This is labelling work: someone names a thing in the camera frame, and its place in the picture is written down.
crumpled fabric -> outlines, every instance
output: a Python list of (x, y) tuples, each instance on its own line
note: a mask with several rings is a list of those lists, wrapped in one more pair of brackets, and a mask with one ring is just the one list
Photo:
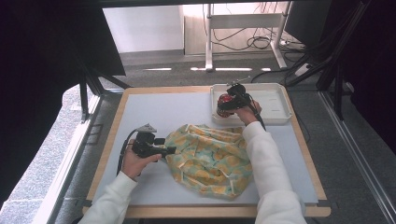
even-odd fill
[(167, 164), (176, 182), (205, 196), (232, 199), (252, 178), (242, 128), (211, 129), (186, 124), (165, 138)]

table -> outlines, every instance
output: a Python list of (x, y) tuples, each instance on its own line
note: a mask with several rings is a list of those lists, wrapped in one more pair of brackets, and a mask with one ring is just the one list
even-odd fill
[[(88, 201), (92, 201), (98, 186), (104, 176), (107, 162), (109, 161), (113, 145), (116, 144), (116, 135), (120, 127), (123, 112), (125, 110), (126, 102), (130, 94), (160, 94), (160, 93), (192, 93), (192, 92), (210, 92), (208, 86), (192, 86), (192, 87), (161, 87), (161, 88), (131, 88), (125, 90), (122, 95), (117, 114), (114, 118), (106, 145), (99, 161), (92, 185), (87, 196)], [(327, 202), (323, 187), (321, 186), (316, 171), (315, 165), (311, 159), (310, 153), (303, 138), (303, 134), (297, 122), (297, 119), (292, 116), (290, 123), (294, 130), (295, 136), (300, 146), (301, 153), (304, 157), (304, 162), (309, 175), (312, 179), (315, 192), (318, 196), (318, 203), (310, 203), (306, 205), (307, 217), (326, 217), (331, 213), (331, 208)], [(127, 209), (126, 217), (255, 217), (257, 215), (256, 204), (194, 204), (191, 206), (179, 204), (175, 205), (130, 205)]]

tray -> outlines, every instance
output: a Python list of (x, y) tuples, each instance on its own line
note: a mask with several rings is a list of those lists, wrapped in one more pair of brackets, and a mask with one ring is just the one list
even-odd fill
[[(265, 124), (281, 125), (291, 118), (291, 110), (286, 100), (285, 88), (277, 83), (252, 83), (242, 84), (245, 86), (247, 93), (253, 100), (259, 102), (262, 107), (260, 115)], [(219, 116), (216, 112), (218, 99), (223, 93), (227, 93), (230, 86), (226, 84), (216, 84), (210, 89), (212, 98), (212, 118), (217, 124), (238, 124), (244, 123), (234, 114), (228, 118)]]

white sleeve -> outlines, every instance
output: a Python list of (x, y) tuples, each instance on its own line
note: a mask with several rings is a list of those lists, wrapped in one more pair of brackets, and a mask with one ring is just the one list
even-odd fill
[(136, 182), (120, 171), (79, 223), (122, 223), (136, 185)]
[(306, 223), (304, 203), (291, 187), (271, 134), (256, 121), (246, 127), (243, 135), (260, 196), (256, 223)]

cloth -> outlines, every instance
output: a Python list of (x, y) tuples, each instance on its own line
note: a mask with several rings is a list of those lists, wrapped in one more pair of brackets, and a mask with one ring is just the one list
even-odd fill
[(256, 121), (246, 127), (243, 135), (260, 196), (256, 223), (306, 223), (304, 203), (291, 187), (271, 134)]
[(217, 130), (186, 124), (170, 133), (165, 145), (177, 148), (166, 156), (176, 182), (205, 196), (234, 198), (251, 180), (242, 128)]
[(105, 193), (88, 209), (79, 224), (121, 224), (137, 183), (122, 171), (106, 186)]

